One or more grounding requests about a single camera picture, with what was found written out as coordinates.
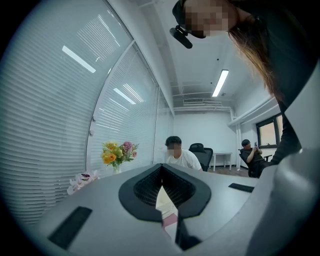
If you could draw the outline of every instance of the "orange flower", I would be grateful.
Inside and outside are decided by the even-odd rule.
[[[103,163],[105,165],[108,165],[110,163],[112,163],[113,161],[115,161],[117,159],[115,154],[109,153],[107,155],[104,155],[103,157]]]

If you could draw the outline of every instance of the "floor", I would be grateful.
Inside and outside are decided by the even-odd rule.
[[[237,168],[235,166],[232,166],[231,170],[229,170],[229,166],[228,167],[216,167],[215,172],[214,172],[213,168],[209,168],[208,173],[232,175],[232,176],[240,176],[240,177],[249,177],[248,170],[241,168],[239,171],[237,171]]]

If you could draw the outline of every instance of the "ceiling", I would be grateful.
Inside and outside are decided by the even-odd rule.
[[[186,98],[211,98],[223,69],[229,70],[229,74],[216,99],[223,105],[232,105],[241,89],[260,83],[260,79],[253,76],[226,32],[205,39],[189,35],[192,49],[174,39],[169,30],[177,25],[172,15],[176,1],[136,0],[164,60],[174,106],[183,106]]]

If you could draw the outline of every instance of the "mesh chair back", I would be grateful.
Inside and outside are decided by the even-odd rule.
[[[208,148],[208,147],[198,147],[198,150],[200,151],[196,151],[195,148],[192,148],[190,146],[190,148],[192,150],[189,149],[189,151],[191,151],[192,153],[194,153],[194,155],[196,156],[196,158],[198,158],[199,162],[200,162],[200,165],[202,167],[202,170],[207,172],[208,171],[208,168],[209,168],[209,164],[211,162],[211,158],[213,156],[213,150],[212,148]]]
[[[189,147],[189,151],[191,151],[191,152],[202,152],[202,153],[205,153],[204,145],[201,144],[201,143],[191,144],[191,146]]]

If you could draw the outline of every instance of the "brown hair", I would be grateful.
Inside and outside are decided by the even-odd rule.
[[[268,58],[266,45],[268,31],[263,22],[258,18],[249,16],[245,21],[238,22],[229,29],[228,34],[234,44],[259,72],[263,79],[264,87],[267,88],[271,95],[281,100],[282,96],[274,83],[274,76]]]

